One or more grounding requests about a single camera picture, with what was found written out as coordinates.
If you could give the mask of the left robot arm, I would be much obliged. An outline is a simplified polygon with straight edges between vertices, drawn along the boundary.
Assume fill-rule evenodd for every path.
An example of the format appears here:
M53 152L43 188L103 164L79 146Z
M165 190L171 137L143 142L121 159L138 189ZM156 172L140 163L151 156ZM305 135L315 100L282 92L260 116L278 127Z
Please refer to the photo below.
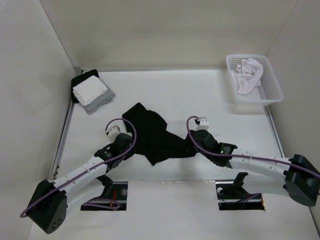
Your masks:
M41 181L21 218L30 218L46 234L56 231L72 207L90 199L108 199L112 186L106 173L116 168L132 152L137 138L119 133L112 143L97 150L83 165L53 181Z

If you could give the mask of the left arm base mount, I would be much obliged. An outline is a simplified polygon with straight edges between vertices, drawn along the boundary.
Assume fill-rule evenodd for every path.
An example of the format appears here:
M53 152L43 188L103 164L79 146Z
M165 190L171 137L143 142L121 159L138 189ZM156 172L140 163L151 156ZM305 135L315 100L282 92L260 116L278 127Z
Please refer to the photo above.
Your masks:
M108 176L100 176L97 180L103 185L100 196L84 203L81 211L126 211L128 188L127 181L113 181Z

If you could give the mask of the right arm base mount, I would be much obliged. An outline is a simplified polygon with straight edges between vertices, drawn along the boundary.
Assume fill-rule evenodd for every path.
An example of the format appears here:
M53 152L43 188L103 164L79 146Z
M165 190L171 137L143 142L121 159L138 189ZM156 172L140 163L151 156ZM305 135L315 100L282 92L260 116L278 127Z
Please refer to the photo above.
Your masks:
M249 174L240 172L234 180L217 180L215 182L218 209L220 211L264 211L265 205L261 193L248 193L244 180Z

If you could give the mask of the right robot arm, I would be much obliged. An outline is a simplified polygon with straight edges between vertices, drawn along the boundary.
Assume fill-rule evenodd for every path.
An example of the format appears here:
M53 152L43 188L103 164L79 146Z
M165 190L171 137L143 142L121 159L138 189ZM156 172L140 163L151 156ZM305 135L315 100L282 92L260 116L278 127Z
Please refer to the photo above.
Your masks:
M232 192L238 198L247 194L282 195L307 207L314 207L320 193L320 172L303 155L267 158L241 153L234 144L218 142L205 129L188 130L196 152L213 164L240 172Z

